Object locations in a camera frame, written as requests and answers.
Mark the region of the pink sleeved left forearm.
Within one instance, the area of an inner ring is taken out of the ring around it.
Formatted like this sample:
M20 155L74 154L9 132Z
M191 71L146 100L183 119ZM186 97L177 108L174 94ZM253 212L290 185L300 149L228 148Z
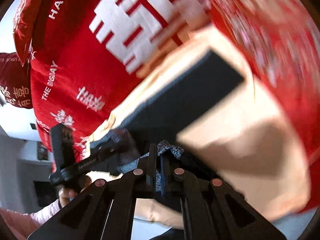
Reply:
M34 213L19 213L1 207L1 217L17 239L27 239L30 234L51 219L61 209L57 199L52 204Z

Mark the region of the person's left hand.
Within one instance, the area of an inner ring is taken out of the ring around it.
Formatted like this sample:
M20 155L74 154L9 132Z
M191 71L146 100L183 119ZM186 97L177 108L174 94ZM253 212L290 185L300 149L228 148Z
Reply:
M91 183L92 183L91 178L89 178L89 176L85 176L84 187L81 189L80 192L84 191ZM62 187L59 191L60 208L63 208L67 204L69 204L71 199L75 198L77 195L78 195L78 193L75 192L73 189L68 189L68 188Z

